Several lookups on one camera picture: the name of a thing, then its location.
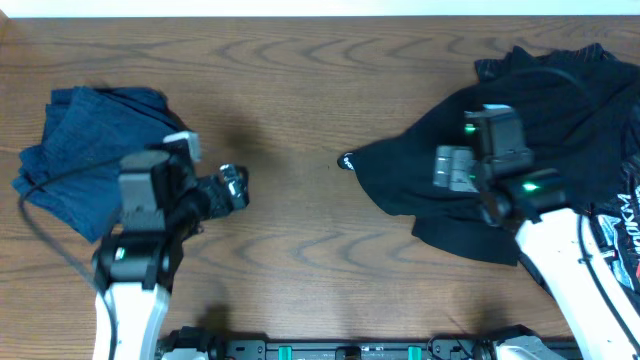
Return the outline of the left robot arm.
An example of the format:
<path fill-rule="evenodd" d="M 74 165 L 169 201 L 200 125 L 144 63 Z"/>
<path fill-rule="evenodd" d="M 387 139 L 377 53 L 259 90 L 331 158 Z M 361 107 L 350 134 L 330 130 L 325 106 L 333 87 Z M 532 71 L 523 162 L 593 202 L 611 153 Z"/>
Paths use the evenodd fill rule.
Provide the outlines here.
<path fill-rule="evenodd" d="M 248 180 L 247 169 L 234 164 L 199 177 L 191 159 L 166 150 L 121 160 L 122 230 L 108 232 L 93 256 L 94 358 L 154 358 L 184 241 L 202 222 L 246 208 Z"/>

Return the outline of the plain black t-shirt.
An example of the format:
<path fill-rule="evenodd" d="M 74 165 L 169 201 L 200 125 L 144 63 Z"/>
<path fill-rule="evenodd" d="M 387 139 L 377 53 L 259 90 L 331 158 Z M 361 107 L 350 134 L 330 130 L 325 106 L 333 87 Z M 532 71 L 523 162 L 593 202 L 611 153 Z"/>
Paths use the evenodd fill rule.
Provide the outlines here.
<path fill-rule="evenodd" d="M 478 80 L 398 136 L 340 156 L 385 213 L 448 253 L 515 265 L 521 223 L 584 215 L 639 151 L 639 69 L 598 44 L 479 60 Z"/>

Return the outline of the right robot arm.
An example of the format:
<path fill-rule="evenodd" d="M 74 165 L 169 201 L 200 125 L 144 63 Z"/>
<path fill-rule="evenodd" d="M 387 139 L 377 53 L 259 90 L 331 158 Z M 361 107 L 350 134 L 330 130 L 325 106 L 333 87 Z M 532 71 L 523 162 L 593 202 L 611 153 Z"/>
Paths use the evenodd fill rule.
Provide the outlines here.
<path fill-rule="evenodd" d="M 468 146 L 441 145 L 434 185 L 475 192 L 484 221 L 516 227 L 586 359 L 636 359 L 639 314 L 609 270 L 588 220 L 574 212 L 558 171 L 537 170 L 521 119 L 506 105 L 464 115 Z"/>

